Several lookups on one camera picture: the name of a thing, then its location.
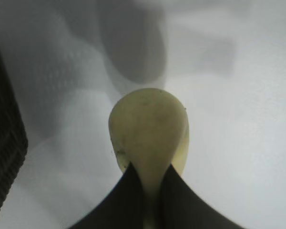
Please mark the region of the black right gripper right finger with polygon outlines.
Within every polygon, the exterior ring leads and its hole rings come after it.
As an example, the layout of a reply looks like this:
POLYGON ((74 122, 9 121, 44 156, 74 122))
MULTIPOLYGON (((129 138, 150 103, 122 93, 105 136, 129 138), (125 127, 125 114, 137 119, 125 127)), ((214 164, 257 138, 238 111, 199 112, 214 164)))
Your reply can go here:
POLYGON ((159 199, 161 229, 239 229, 205 203, 170 165, 163 177, 159 199))

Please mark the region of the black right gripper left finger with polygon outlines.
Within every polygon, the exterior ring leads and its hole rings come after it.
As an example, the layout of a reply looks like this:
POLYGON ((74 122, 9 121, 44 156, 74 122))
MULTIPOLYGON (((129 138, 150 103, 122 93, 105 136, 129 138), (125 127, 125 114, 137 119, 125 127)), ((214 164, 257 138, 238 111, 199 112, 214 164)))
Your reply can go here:
POLYGON ((137 172, 129 164, 106 198, 72 229, 142 229, 143 188, 137 172))

